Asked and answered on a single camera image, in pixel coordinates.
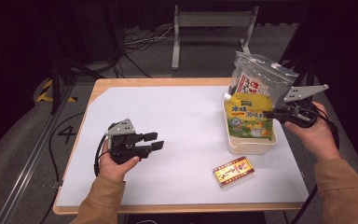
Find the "yellow black hazard tape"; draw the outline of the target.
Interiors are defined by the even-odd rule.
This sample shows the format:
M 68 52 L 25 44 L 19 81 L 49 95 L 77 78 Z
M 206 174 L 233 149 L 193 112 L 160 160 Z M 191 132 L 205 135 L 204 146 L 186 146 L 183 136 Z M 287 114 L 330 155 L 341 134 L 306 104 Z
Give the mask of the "yellow black hazard tape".
M 53 97 L 48 96 L 48 90 L 52 86 L 52 79 L 48 79 L 45 84 L 43 85 L 43 88 L 39 95 L 36 98 L 37 102 L 53 102 Z

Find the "yellow spouted pouch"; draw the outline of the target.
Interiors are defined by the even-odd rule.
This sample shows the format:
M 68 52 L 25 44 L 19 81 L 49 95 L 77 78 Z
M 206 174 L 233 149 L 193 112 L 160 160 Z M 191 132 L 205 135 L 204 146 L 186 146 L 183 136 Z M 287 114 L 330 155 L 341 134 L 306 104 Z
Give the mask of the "yellow spouted pouch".
M 235 92 L 225 93 L 224 111 L 227 129 L 231 136 L 238 138 L 272 138 L 273 121 L 265 116 L 272 110 L 272 100 L 267 95 Z

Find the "person's left hand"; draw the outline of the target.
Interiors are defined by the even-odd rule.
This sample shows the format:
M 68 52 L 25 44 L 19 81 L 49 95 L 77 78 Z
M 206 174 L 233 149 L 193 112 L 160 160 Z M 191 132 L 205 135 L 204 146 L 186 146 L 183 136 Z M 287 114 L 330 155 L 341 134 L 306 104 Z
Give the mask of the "person's left hand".
M 102 155 L 100 157 L 100 175 L 118 182 L 122 182 L 124 180 L 125 174 L 139 161 L 140 158 L 135 156 L 122 164 L 115 163 L 108 153 L 108 141 L 105 140 L 103 142 Z

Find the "person's right hand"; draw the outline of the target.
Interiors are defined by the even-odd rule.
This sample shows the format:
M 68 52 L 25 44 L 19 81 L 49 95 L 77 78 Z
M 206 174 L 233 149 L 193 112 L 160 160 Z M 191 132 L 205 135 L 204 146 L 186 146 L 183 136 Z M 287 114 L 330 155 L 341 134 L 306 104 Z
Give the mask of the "person's right hand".
M 317 161 L 341 158 L 330 127 L 322 118 L 318 118 L 310 128 L 301 128 L 290 121 L 286 121 L 284 127 L 301 140 Z

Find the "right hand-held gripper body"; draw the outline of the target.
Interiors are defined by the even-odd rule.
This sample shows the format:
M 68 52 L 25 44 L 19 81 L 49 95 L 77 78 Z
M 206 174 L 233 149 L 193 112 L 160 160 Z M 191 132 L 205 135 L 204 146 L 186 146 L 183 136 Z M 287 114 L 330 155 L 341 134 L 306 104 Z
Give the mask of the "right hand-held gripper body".
M 301 128 L 311 127 L 319 115 L 317 106 L 312 102 L 312 96 L 328 89 L 329 86 L 326 84 L 291 87 L 288 92 L 282 96 L 282 106 L 291 106 L 291 110 L 282 112 L 281 123 L 290 121 Z

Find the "white plastic container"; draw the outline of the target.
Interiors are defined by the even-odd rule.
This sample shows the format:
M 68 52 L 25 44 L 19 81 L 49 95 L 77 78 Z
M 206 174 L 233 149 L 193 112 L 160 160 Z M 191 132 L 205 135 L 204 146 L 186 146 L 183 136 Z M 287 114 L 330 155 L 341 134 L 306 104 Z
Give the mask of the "white plastic container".
M 227 129 L 227 120 L 226 112 L 224 111 L 224 102 L 223 102 L 223 112 L 224 112 L 224 122 L 226 126 L 227 133 L 227 143 L 228 150 L 233 154 L 264 154 L 270 148 L 272 148 L 277 143 L 277 137 L 274 132 L 274 124 L 272 131 L 272 138 L 268 139 L 256 139 L 256 138 L 238 138 L 231 136 L 228 133 Z

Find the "small red yellow box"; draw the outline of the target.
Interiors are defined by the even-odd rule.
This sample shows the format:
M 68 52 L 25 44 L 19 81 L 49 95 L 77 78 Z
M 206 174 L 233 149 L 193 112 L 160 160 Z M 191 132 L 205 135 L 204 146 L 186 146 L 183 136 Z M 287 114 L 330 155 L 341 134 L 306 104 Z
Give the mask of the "small red yellow box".
M 224 188 L 238 180 L 245 178 L 255 171 L 253 165 L 245 157 L 239 157 L 233 161 L 219 165 L 213 169 L 213 176 L 218 185 Z

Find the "black metal stand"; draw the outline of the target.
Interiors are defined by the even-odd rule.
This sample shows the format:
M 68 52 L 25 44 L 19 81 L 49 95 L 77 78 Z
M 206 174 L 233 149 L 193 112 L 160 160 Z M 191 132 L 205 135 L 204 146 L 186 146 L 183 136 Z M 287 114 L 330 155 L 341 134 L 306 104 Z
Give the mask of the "black metal stand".
M 310 26 L 310 8 L 307 8 L 289 44 L 287 45 L 280 63 L 298 73 L 295 86 L 310 86 L 314 84 L 313 54 L 306 28 Z
M 64 33 L 64 29 L 60 26 L 52 7 L 47 7 L 47 13 L 55 34 L 54 46 L 52 47 L 54 60 L 52 61 L 50 77 L 53 97 L 51 114 L 57 115 L 60 108 L 68 100 L 66 93 L 69 93 L 76 84 L 76 73 L 72 70 L 73 67 L 81 74 L 94 80 L 102 78 L 102 76 L 90 70 L 78 60 L 74 48 Z

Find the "clear dried seaweed bag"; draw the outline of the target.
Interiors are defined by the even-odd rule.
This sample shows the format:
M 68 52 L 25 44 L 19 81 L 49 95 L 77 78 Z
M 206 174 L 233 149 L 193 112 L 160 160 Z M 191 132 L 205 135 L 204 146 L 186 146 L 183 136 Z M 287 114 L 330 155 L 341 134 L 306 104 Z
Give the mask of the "clear dried seaweed bag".
M 266 95 L 276 105 L 294 84 L 298 73 L 259 54 L 237 52 L 228 93 L 247 92 Z

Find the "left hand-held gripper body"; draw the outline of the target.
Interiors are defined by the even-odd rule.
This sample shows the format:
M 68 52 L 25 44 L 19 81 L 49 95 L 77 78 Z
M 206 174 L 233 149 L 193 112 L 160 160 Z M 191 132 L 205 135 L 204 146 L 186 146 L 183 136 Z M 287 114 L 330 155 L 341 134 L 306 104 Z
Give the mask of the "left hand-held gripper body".
M 137 133 L 130 119 L 111 124 L 105 135 L 108 137 L 110 157 L 117 164 L 122 164 L 135 156 L 146 159 L 152 152 L 151 145 L 136 146 L 138 142 L 144 141 L 144 133 Z

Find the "white table mat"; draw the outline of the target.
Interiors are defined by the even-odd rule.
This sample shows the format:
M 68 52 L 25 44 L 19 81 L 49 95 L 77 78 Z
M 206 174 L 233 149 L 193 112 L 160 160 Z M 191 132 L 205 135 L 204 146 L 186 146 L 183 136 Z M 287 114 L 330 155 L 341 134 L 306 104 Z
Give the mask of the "white table mat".
M 234 160 L 228 150 L 223 86 L 110 88 L 89 104 L 63 178 L 57 209 L 76 208 L 95 175 L 97 147 L 114 122 L 130 119 L 139 133 L 158 133 L 164 146 L 126 175 L 122 207 L 184 207 L 287 203 L 299 206 L 308 191 L 282 126 L 263 155 L 249 156 L 255 170 L 220 187 L 213 168 Z

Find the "grey metal stand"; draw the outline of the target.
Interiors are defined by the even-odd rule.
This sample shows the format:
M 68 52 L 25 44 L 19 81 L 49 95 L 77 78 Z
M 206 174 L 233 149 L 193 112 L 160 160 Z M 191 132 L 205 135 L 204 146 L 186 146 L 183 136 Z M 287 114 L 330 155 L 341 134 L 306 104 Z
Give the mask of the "grey metal stand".
M 239 43 L 241 50 L 249 54 L 249 42 L 255 27 L 259 6 L 247 11 L 181 11 L 174 8 L 172 49 L 172 70 L 178 70 L 180 64 L 180 28 L 181 27 L 245 27 L 246 33 Z

